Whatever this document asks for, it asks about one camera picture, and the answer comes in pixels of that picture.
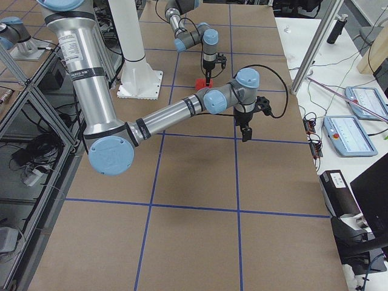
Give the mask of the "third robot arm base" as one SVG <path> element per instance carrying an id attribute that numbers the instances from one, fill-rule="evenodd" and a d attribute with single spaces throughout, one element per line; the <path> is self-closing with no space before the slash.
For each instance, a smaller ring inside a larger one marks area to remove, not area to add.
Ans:
<path id="1" fill-rule="evenodd" d="M 32 38 L 20 18 L 1 19 L 1 44 L 15 60 L 37 61 L 45 52 L 44 42 Z"/>

